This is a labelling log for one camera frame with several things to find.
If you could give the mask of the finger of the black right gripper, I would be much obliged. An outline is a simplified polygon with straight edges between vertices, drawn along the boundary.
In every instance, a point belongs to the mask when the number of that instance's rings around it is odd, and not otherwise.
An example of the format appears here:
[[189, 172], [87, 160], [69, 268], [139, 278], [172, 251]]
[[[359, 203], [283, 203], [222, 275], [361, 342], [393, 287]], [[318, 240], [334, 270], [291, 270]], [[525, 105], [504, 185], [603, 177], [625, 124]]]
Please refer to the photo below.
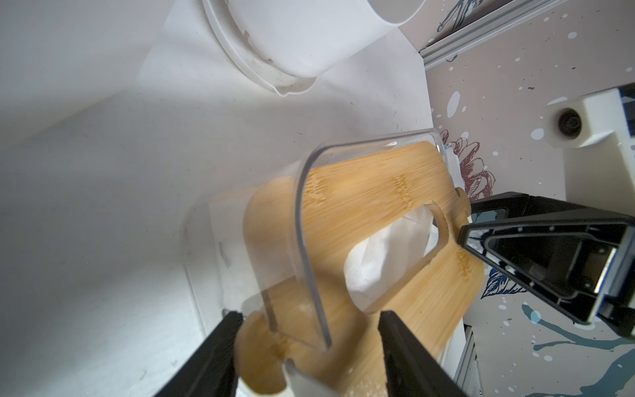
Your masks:
[[473, 223], [560, 223], [562, 202], [542, 196], [508, 192], [471, 204]]
[[582, 208], [473, 223], [459, 244], [575, 323], [634, 323], [631, 216]]

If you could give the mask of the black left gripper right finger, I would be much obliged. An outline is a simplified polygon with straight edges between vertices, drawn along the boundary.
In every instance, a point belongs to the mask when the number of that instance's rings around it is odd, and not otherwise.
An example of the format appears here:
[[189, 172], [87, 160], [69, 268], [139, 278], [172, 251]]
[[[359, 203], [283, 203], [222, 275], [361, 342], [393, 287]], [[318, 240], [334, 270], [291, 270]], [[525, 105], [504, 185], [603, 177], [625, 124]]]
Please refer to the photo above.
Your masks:
[[380, 313], [378, 330], [389, 396], [466, 396], [395, 312]]

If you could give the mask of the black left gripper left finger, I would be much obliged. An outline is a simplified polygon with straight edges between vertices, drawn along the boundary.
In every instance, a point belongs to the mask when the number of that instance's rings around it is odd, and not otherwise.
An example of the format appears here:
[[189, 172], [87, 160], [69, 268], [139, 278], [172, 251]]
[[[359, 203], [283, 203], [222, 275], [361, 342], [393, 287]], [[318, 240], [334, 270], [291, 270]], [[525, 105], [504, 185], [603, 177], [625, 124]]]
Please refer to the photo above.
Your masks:
[[196, 352], [155, 396], [235, 396], [234, 343], [243, 315], [227, 312]]

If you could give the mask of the bamboo tissue box lid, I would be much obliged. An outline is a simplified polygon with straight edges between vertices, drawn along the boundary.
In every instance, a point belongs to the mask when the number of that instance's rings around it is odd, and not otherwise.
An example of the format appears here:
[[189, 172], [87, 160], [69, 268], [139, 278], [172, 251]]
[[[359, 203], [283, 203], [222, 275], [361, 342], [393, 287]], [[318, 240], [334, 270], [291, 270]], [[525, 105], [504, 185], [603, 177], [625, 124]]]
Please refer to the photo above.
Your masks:
[[[237, 373], [254, 392], [273, 395], [285, 389], [283, 364], [291, 360], [342, 395], [384, 395], [380, 312], [396, 313], [438, 358], [481, 288], [482, 262], [457, 244], [470, 200], [428, 142], [321, 166], [298, 188], [299, 203], [290, 199], [295, 191], [289, 178], [257, 190], [243, 223], [247, 250], [256, 272], [267, 275], [283, 261], [284, 223], [299, 222], [293, 234], [308, 253], [308, 283], [317, 290], [330, 339], [322, 347], [304, 342], [317, 330], [309, 316], [313, 301], [294, 280], [277, 281], [265, 290], [268, 314], [248, 316], [238, 332]], [[405, 270], [392, 270], [389, 288], [358, 308], [345, 279], [349, 253], [417, 209], [433, 213], [439, 243], [428, 250], [423, 238], [415, 238], [418, 252]]]

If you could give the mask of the clear plastic tissue box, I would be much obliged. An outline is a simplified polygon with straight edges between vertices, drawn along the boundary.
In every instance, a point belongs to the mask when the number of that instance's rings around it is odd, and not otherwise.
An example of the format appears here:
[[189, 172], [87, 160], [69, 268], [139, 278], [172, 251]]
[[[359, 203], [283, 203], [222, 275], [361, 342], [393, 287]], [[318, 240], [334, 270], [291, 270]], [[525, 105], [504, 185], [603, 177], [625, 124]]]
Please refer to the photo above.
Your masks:
[[[445, 153], [433, 129], [325, 144], [242, 190], [195, 203], [185, 217], [180, 246], [204, 333], [212, 333], [228, 312], [248, 316], [260, 311], [276, 332], [317, 350], [329, 348], [332, 337], [301, 224], [309, 174], [321, 166], [392, 154], [420, 142]], [[265, 223], [264, 254], [252, 259], [245, 238], [247, 212], [267, 190], [282, 196], [256, 208], [256, 214], [273, 218]]]

